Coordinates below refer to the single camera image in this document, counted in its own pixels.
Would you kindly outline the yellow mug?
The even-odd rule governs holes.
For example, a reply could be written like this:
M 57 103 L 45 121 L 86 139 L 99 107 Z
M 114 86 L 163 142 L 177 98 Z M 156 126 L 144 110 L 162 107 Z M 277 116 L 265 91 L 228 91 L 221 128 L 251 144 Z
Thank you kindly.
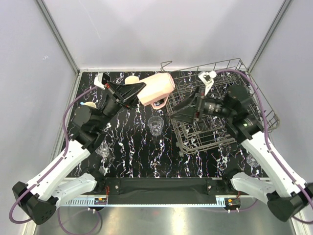
M 128 76 L 127 78 L 125 78 L 125 84 L 129 85 L 129 84 L 135 84 L 139 82 L 139 77 L 131 75 Z

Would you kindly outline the pink mug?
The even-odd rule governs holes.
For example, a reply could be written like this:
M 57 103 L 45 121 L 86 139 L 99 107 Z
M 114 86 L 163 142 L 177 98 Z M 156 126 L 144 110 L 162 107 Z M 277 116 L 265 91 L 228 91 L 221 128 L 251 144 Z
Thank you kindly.
M 158 110 L 166 105 L 169 95 L 174 91 L 175 84 L 169 73 L 157 73 L 138 83 L 145 83 L 146 86 L 137 95 L 142 105 L 151 105 Z

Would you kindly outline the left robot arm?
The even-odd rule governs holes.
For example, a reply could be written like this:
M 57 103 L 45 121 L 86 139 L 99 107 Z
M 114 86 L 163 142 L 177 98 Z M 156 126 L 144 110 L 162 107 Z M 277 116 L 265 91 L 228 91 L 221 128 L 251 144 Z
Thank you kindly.
M 71 199 L 86 192 L 101 194 L 105 190 L 105 182 L 96 173 L 84 173 L 65 184 L 62 181 L 96 151 L 105 138 L 103 130 L 107 124 L 120 109 L 132 108 L 146 86 L 143 82 L 126 85 L 108 82 L 90 88 L 90 92 L 97 88 L 106 91 L 105 106 L 99 109 L 94 103 L 85 102 L 76 108 L 73 118 L 76 132 L 69 137 L 66 126 L 62 126 L 65 147 L 60 154 L 27 183 L 14 184 L 12 191 L 16 201 L 10 208 L 9 220 L 14 224 L 33 221 L 41 225 Z

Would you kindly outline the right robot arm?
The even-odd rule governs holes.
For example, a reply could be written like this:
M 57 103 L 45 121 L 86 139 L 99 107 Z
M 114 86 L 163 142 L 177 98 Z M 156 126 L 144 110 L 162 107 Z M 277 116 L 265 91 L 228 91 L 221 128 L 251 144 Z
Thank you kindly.
M 252 99 L 244 86 L 232 85 L 223 100 L 201 95 L 198 89 L 173 108 L 172 119 L 193 124 L 202 115 L 226 119 L 228 134 L 251 154 L 266 172 L 267 183 L 233 169 L 223 177 L 226 194 L 246 193 L 265 203 L 271 213 L 286 222 L 305 208 L 313 199 L 313 185 L 295 173 L 272 146 L 258 119 L 247 108 Z

